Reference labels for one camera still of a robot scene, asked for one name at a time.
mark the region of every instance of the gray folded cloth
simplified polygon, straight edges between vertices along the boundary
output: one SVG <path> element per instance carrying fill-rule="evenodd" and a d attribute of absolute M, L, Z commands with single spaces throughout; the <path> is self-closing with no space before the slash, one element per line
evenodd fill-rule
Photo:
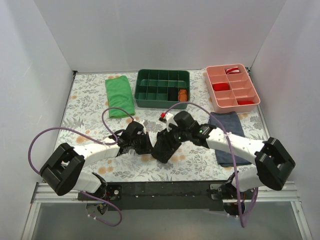
<path fill-rule="evenodd" d="M 232 134 L 238 135 L 240 137 L 244 137 L 244 131 L 241 126 L 240 119 L 237 115 L 236 112 L 232 111 L 229 113 L 215 113 L 211 112 L 212 115 L 218 119 L 219 122 L 222 123 L 224 126 L 225 130 L 227 132 L 231 132 Z M 220 127 L 217 123 L 217 121 L 210 116 L 209 119 L 209 124 L 215 125 L 218 128 Z M 215 156 L 218 164 L 220 164 L 222 167 L 232 167 L 233 161 L 232 161 L 232 156 L 230 153 L 227 153 L 225 151 L 221 150 L 215 150 Z M 242 157 L 235 156 L 235 162 L 237 166 L 242 166 L 242 165 L 249 165 L 251 164 L 249 161 L 243 159 Z"/>

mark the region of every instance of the green compartment box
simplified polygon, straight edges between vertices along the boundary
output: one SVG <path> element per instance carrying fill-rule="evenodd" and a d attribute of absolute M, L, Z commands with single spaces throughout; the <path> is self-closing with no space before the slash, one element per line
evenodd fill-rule
<path fill-rule="evenodd" d="M 168 92 L 178 96 L 185 89 L 190 100 L 190 73 L 183 70 L 141 69 L 135 85 L 134 98 L 140 108 L 168 109 L 180 103 L 178 97 L 168 99 Z M 175 109 L 186 109 L 187 104 L 180 104 Z"/>

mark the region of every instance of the white wall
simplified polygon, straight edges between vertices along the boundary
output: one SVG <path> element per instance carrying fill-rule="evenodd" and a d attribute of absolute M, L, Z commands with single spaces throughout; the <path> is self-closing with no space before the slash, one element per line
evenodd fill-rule
<path fill-rule="evenodd" d="M 34 0 L 72 70 L 251 66 L 286 0 Z"/>
<path fill-rule="evenodd" d="M 314 239 L 320 238 L 320 1 L 288 0 L 252 66 L 270 133 L 292 173 Z"/>
<path fill-rule="evenodd" d="M 39 179 L 28 147 L 38 132 L 60 125 L 72 71 L 33 0 L 1 0 L 0 33 L 0 239 L 18 240 Z M 56 136 L 36 144 L 38 169 Z"/>

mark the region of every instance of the pink compartment box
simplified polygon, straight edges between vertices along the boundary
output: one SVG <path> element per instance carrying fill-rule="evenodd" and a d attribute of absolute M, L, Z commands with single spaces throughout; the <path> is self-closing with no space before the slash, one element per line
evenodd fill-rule
<path fill-rule="evenodd" d="M 239 68 L 239 73 L 227 75 L 226 70 L 234 67 Z M 216 113 L 250 112 L 260 104 L 257 91 L 251 82 L 245 66 L 242 64 L 208 66 L 206 68 L 205 83 Z M 219 83 L 228 83 L 230 90 L 214 91 L 213 84 Z M 238 102 L 243 101 L 251 101 L 253 103 L 246 105 L 238 104 Z"/>

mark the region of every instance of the floral pattern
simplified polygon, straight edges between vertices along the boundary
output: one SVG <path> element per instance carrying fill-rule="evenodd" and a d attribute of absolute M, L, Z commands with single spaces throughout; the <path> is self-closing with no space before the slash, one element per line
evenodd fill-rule
<path fill-rule="evenodd" d="M 204 70 L 190 71 L 190 100 L 213 112 L 212 102 L 205 83 Z M 105 80 L 125 75 L 129 79 L 131 90 L 135 92 L 137 73 L 77 74 L 66 106 L 62 126 L 103 140 L 110 133 L 103 126 L 101 114 L 108 107 Z M 207 123 L 209 116 L 201 109 L 188 105 L 186 109 L 199 123 Z M 157 132 L 164 129 L 164 123 L 158 120 L 164 109 L 141 108 L 135 105 L 135 119 L 143 122 L 149 132 L 152 144 L 156 142 Z M 258 108 L 251 112 L 238 114 L 244 134 L 251 139 L 266 139 L 262 119 Z M 104 118 L 113 130 L 125 129 L 130 118 Z M 56 146 L 61 143 L 71 146 L 91 143 L 85 137 L 73 132 L 61 130 Z M 252 165 L 240 166 L 240 171 L 252 168 Z M 124 154 L 117 158 L 102 159 L 84 168 L 85 172 L 96 172 L 107 182 L 146 182 L 146 181 L 200 181 L 226 180 L 233 172 L 232 167 L 221 167 L 217 163 L 215 151 L 185 142 L 171 157 L 167 164 L 155 160 L 150 155 Z"/>

